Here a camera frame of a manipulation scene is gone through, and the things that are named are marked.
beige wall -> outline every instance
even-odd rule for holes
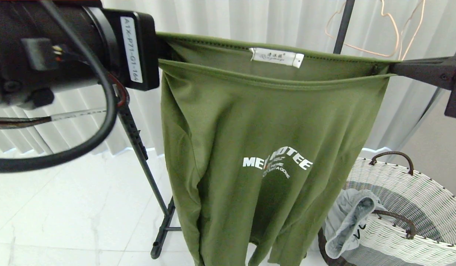
[[[444,115],[449,95],[447,91],[439,99],[401,151],[412,158],[416,170],[456,195],[456,119]],[[399,156],[392,162],[407,165]]]

marble floor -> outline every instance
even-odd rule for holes
[[[169,202],[164,157],[148,152],[155,180]],[[0,152],[0,157],[23,156],[35,154]],[[0,174],[0,266],[192,266],[181,232],[169,232],[160,258],[151,259],[162,219],[132,150]],[[177,217],[172,226],[179,226]],[[317,250],[313,244],[301,265],[326,265]],[[253,251],[249,246],[247,260]]]

brown handle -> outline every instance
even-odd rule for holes
[[[407,235],[405,236],[405,238],[407,239],[414,239],[415,235],[417,234],[417,228],[415,227],[415,224],[407,219],[406,217],[400,215],[400,214],[395,214],[393,212],[386,212],[386,211],[379,211],[379,210],[375,210],[373,211],[374,214],[382,214],[382,215],[387,215],[387,216],[391,216],[391,217],[394,217],[396,219],[400,219],[404,222],[406,222],[408,225],[409,225],[409,230],[407,230]]]
[[[385,153],[380,153],[371,159],[370,165],[375,165],[377,163],[377,158],[384,156],[384,155],[391,155],[391,154],[404,156],[404,158],[407,159],[407,162],[409,162],[409,175],[414,175],[414,164],[412,163],[412,159],[410,159],[410,157],[407,154],[401,153],[400,151],[387,151]]]

clothes rack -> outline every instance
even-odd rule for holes
[[[336,38],[335,48],[333,51],[334,54],[341,53],[348,25],[350,23],[351,14],[353,13],[354,2],[355,0],[346,0],[343,17],[341,18],[338,36]],[[169,45],[158,39],[156,35],[153,36],[153,39],[155,40],[159,58],[166,58],[170,51]],[[402,61],[392,64],[390,72],[452,91],[448,106],[446,107],[445,115],[456,118],[456,56]],[[164,214],[164,219],[159,227],[159,232],[151,250],[152,259],[157,259],[162,252],[162,247],[164,246],[167,233],[169,231],[182,230],[180,227],[170,226],[176,210],[174,198],[171,198],[168,205],[164,202],[164,199],[162,198],[159,188],[157,187],[151,170],[147,164],[148,156],[139,135],[140,131],[137,129],[130,108],[127,105],[120,108],[119,118],[130,139],[131,146],[135,150],[138,161],[140,162],[144,174],[151,186],[152,192],[154,192],[157,202]]]

gray clothing in basket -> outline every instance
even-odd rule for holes
[[[343,252],[356,249],[368,215],[375,210],[387,211],[372,191],[342,190],[323,226],[326,254],[337,259]]]

